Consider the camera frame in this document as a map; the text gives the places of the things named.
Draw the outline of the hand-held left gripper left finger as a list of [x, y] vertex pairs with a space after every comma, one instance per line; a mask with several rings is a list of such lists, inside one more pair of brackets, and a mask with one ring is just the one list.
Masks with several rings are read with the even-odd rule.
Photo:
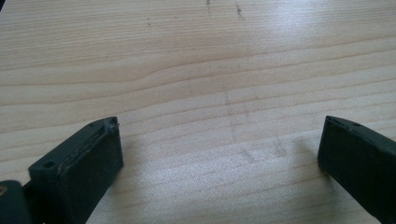
[[85, 224], [122, 167], [118, 119], [84, 126], [29, 167], [35, 221]]

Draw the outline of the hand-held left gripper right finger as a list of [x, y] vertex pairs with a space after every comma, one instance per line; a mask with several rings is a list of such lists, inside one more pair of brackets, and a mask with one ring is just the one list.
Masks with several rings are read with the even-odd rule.
[[396, 224], [396, 142], [359, 123], [328, 116], [319, 167], [382, 224]]

